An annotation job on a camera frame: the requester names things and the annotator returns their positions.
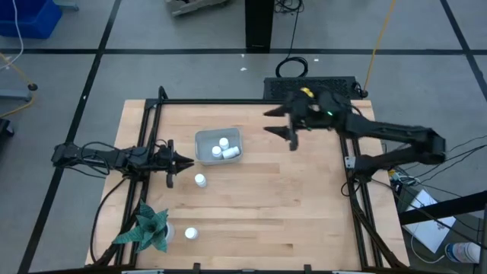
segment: white cable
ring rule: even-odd
[[[430,198],[430,204],[433,204],[433,201],[432,201],[432,199],[431,199],[431,195],[429,196],[429,198]],[[419,200],[418,200],[418,202],[419,202],[419,204],[420,204],[420,206],[419,206],[420,208],[421,208],[421,207],[423,207],[423,206],[425,206],[425,204],[424,204],[424,203],[422,203],[421,201],[419,201]],[[433,264],[433,263],[437,263],[437,262],[441,261],[441,260],[444,258],[444,255],[441,255],[441,257],[439,257],[438,259],[436,259],[436,260],[434,260],[434,261],[427,261],[427,260],[425,260],[425,259],[421,258],[421,257],[420,257],[420,256],[419,256],[419,255],[416,253],[416,250],[414,250],[414,246],[412,245],[412,242],[413,242],[413,240],[414,240],[414,238],[415,238],[415,233],[416,233],[416,231],[418,230],[418,227],[419,227],[419,225],[416,225],[415,230],[414,230],[414,231],[411,233],[411,250],[412,250],[412,252],[413,252],[413,253],[414,253],[414,254],[415,254],[417,257],[418,257],[418,259],[420,259],[421,261],[423,261],[423,262],[425,262],[425,263],[430,263],[430,264]]]
[[[18,28],[18,13],[17,13],[17,5],[15,4],[15,0],[12,0],[12,4],[14,4],[14,14],[15,14],[15,27],[17,28],[18,39],[21,42],[21,51],[18,53],[15,58],[10,61],[10,64],[13,64],[19,57],[21,57],[22,53],[24,53],[24,41],[22,40],[21,30]],[[4,65],[0,68],[0,70],[7,68],[10,64]]]
[[[425,263],[431,263],[431,264],[433,264],[433,263],[437,263],[437,262],[441,261],[441,260],[444,258],[444,255],[441,255],[441,257],[440,257],[440,258],[438,258],[437,260],[434,260],[434,261],[427,261],[427,260],[425,260],[425,259],[421,258],[421,257],[420,257],[420,256],[419,256],[419,255],[416,253],[416,251],[414,250],[414,246],[412,245],[412,240],[414,240],[414,237],[415,237],[415,236],[414,236],[414,234],[416,233],[416,230],[418,229],[418,226],[419,226],[419,225],[416,225],[416,229],[414,230],[414,232],[412,232],[412,233],[411,233],[411,250],[412,250],[412,252],[413,252],[413,253],[414,253],[414,254],[415,254],[417,257],[418,257],[418,259],[420,259],[421,261],[423,261],[423,262],[425,262]]]

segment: wooden table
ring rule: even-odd
[[[369,101],[353,103],[368,119],[374,118]],[[136,144],[143,108],[143,100],[126,101],[116,147]],[[156,212],[169,209],[176,236],[167,253],[153,247],[141,252],[138,268],[191,269],[201,263],[202,269],[303,269],[304,264],[315,270],[360,269],[349,198],[340,194],[345,171],[338,135],[326,130],[300,131],[298,150],[289,151],[288,143],[263,130],[263,126],[287,123],[262,115],[271,108],[163,105],[158,139],[173,139],[181,155],[195,158],[197,131],[237,127],[243,138],[243,157],[237,164],[204,167],[196,163],[174,178],[173,189],[166,188],[165,173],[151,176],[147,203]],[[377,139],[363,138],[360,146],[363,154],[382,153]],[[206,176],[206,188],[195,184],[198,173]],[[385,171],[374,178],[388,180]],[[119,180],[120,174],[111,174],[103,196]],[[97,257],[120,229],[128,186],[122,185],[101,210],[94,245]],[[390,189],[377,183],[368,187],[377,232],[399,260],[409,264]],[[199,230],[197,240],[184,237],[188,227]],[[368,262],[374,265],[367,233],[364,239]]]

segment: floor tile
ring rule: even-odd
[[[310,0],[304,4],[294,48],[373,49],[390,7],[385,0]],[[274,16],[272,47],[289,47],[294,21],[294,14]],[[380,48],[459,49],[460,44],[439,1],[399,0]]]
[[[114,0],[77,1],[79,11],[63,8],[62,17],[51,37],[24,39],[25,48],[97,49],[105,31]],[[0,37],[1,48],[20,49],[17,37]]]
[[[448,0],[455,19],[465,36],[470,49],[487,49],[487,18],[484,11],[487,2],[483,0]]]
[[[487,80],[487,56],[475,56],[477,65],[479,65],[480,71],[484,74],[484,79]]]
[[[164,1],[122,1],[107,48],[208,49],[245,47],[244,0],[173,18]]]
[[[385,122],[428,126],[447,140],[447,149],[487,135],[487,102],[463,56],[378,56],[368,88],[378,119]],[[449,157],[485,144],[478,140],[448,153]],[[425,182],[457,195],[483,191],[482,168],[487,151],[480,150],[462,163]],[[447,162],[425,176],[448,167]],[[408,172],[419,175],[432,167],[418,166]],[[455,196],[429,189],[437,200]]]
[[[18,270],[53,176],[50,158],[54,145],[65,140],[93,58],[25,55],[17,63],[38,84],[39,90],[32,107],[9,117],[16,133],[0,154],[0,218],[8,220],[0,224],[0,233],[7,235],[0,246],[2,273]],[[13,69],[0,72],[0,86],[26,88]],[[0,111],[4,113],[17,105],[2,100]],[[78,244],[77,238],[71,240],[73,245]]]

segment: potted plant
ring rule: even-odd
[[[171,242],[174,236],[174,227],[167,222],[167,209],[155,213],[154,210],[140,201],[138,211],[138,225],[131,231],[118,235],[113,241],[114,244],[126,244],[128,242],[140,242],[137,253],[153,245],[157,250],[167,252],[167,243]]]

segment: black metal frame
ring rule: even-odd
[[[236,100],[233,100],[233,99],[229,99],[229,100],[228,99],[215,99],[215,100],[166,99],[166,100],[164,100],[164,102],[162,104],[158,104],[158,99],[147,99],[145,101],[144,113],[142,115],[142,124],[141,124],[140,132],[138,135],[137,145],[138,146],[144,145],[145,134],[147,132],[148,123],[149,123],[148,118],[149,118],[149,115],[150,115],[150,112],[151,112],[153,106],[156,106],[156,109],[155,109],[156,114],[154,115],[153,126],[156,126],[156,128],[157,128],[159,125],[159,122],[161,120],[162,107],[165,104],[266,104],[266,105],[275,105],[275,104],[281,104],[281,103],[282,103],[281,100],[261,100],[261,99],[255,99],[255,100],[254,99],[249,99],[249,100],[245,100],[245,99],[243,99],[243,100],[238,100],[238,99],[236,99]],[[342,159],[345,159],[345,156],[349,155],[349,148],[348,148],[346,139],[340,137],[340,145],[341,145],[342,155],[343,155]],[[352,148],[353,148],[353,152],[354,152],[355,156],[360,155],[360,148],[359,148],[359,144],[358,144],[357,139],[352,140]],[[349,192],[353,193],[354,182],[352,181],[351,174],[346,172],[346,170],[344,170],[344,171],[345,171],[347,182],[348,182]],[[142,182],[142,190],[141,190],[140,199],[142,199],[144,201],[147,197],[149,181],[150,181],[150,174],[147,174],[147,176],[144,177],[141,181]],[[126,206],[125,206],[122,226],[124,226],[124,224],[129,220],[130,215],[132,214],[131,211],[132,211],[132,206],[133,206],[134,199],[135,199],[135,188],[136,188],[137,183],[138,182],[136,182],[134,180],[130,182],[129,191],[127,193],[127,200],[126,200]],[[363,187],[361,187],[361,194],[362,194],[362,199],[363,199],[364,212],[367,216],[368,221],[371,223],[372,227],[375,228],[374,216],[373,216],[373,212],[372,212],[371,201],[370,201],[370,196],[368,194],[367,185],[364,185]],[[350,198],[351,205],[354,202],[358,202],[357,196],[350,196],[349,198]],[[367,251],[365,249],[364,235],[362,232],[361,223],[355,215],[353,215],[353,221],[354,221],[354,229],[355,229],[355,235],[356,235],[356,240],[357,240],[357,245],[358,245],[358,256],[359,256],[361,268],[362,268],[362,270],[367,269],[367,268],[375,269],[374,267],[371,268],[371,266],[368,263]],[[383,264],[382,264],[382,257],[380,255],[380,251],[373,241],[371,241],[371,246],[372,246],[372,250],[374,253],[375,266],[378,268],[382,268]],[[129,259],[129,265],[125,265],[128,267],[134,267],[134,269],[135,269],[135,265],[136,265],[136,261],[137,261],[137,253],[135,252],[136,247],[137,247],[136,244],[132,245],[132,250],[131,250],[130,259]],[[124,266],[122,264],[124,249],[125,249],[125,245],[121,245],[119,247],[117,253],[116,253],[116,260],[115,260],[116,266]],[[386,270],[388,272],[395,271],[395,269],[386,269]],[[190,270],[190,269],[188,269],[188,270],[184,270],[184,269],[164,270],[164,272],[168,272],[168,271],[170,271],[170,272],[172,272],[172,271],[189,272],[192,270]],[[208,273],[210,273],[210,272],[211,273],[225,272],[225,270],[205,270],[202,272],[207,272],[207,271],[208,271]],[[227,270],[227,271],[230,272],[231,274],[234,274],[235,272],[238,272],[239,270]],[[289,274],[291,274],[291,273],[297,273],[297,272],[301,272],[301,271],[278,271],[278,273],[284,273],[284,272],[289,272]]]
[[[152,126],[154,128],[158,128],[159,123],[161,121],[161,114],[162,108],[165,104],[265,104],[265,105],[276,105],[281,104],[281,100],[262,100],[262,99],[215,99],[215,100],[187,100],[187,99],[167,99],[160,101],[158,99],[147,99],[144,105],[144,113],[142,114],[142,121],[141,121],[141,128],[138,134],[138,146],[143,146],[146,132],[148,130],[149,125],[149,116],[151,111],[155,108],[154,119],[152,121]],[[343,137],[339,137],[340,146],[342,149],[342,156],[343,161],[345,161],[345,156],[349,156],[349,146],[347,144],[347,139]],[[352,150],[355,156],[361,154],[360,146],[358,144],[357,139],[351,139],[352,142]],[[153,153],[154,148],[150,148],[150,153]],[[352,178],[352,174],[346,172],[345,169],[345,162],[344,162],[344,171],[347,179],[348,190],[350,193],[353,193],[354,190],[354,181]],[[127,228],[132,226],[134,223],[134,219],[132,218],[132,206],[135,200],[135,189],[138,183],[142,184],[142,190],[140,194],[140,199],[146,200],[148,194],[148,187],[150,181],[150,173],[147,172],[144,176],[140,178],[140,180],[131,180],[129,190],[127,193],[127,200],[124,209],[123,215],[123,222],[122,227]],[[361,186],[361,195],[362,195],[362,202],[363,202],[363,211],[367,218],[368,223],[375,229],[374,223],[374,216],[371,207],[371,200],[368,193],[367,184]],[[358,204],[358,199],[356,195],[350,195],[349,197],[351,209],[353,205]],[[384,268],[382,263],[382,256],[379,251],[377,245],[371,241],[372,252],[374,255],[374,266],[371,266],[368,262],[367,258],[367,251],[365,249],[364,244],[364,235],[362,231],[362,223],[359,221],[356,215],[353,216],[354,222],[354,229],[355,229],[355,236],[357,241],[357,248],[358,248],[358,257],[360,260],[361,271],[362,272],[375,272],[375,273],[416,273],[416,274],[431,274],[431,272],[423,272],[413,269],[400,269],[400,268]],[[89,266],[81,269],[65,269],[65,270],[56,270],[56,271],[49,271],[49,272],[38,272],[38,273],[56,273],[56,274],[72,274],[72,273],[121,273],[122,271],[128,270],[137,270],[135,268],[137,262],[137,253],[135,252],[137,248],[137,244],[132,245],[129,263],[123,264],[123,253],[125,249],[125,245],[120,245],[116,247],[115,253],[115,261],[113,266]],[[257,270],[257,269],[236,269],[236,270],[201,270],[199,263],[195,263],[193,269],[165,269],[164,273],[166,274],[235,274],[241,272],[245,274],[245,272],[251,272],[252,274],[301,274],[303,271],[300,270]],[[333,273],[332,271],[314,271],[311,269],[310,265],[304,265],[304,272],[305,274],[325,274],[325,273]]]
[[[421,210],[414,209],[399,214],[401,225],[413,224],[430,220],[424,212],[435,218],[445,218],[464,213],[481,211],[487,203],[487,190],[481,193],[474,193],[448,201],[438,202],[434,205],[421,207]]]

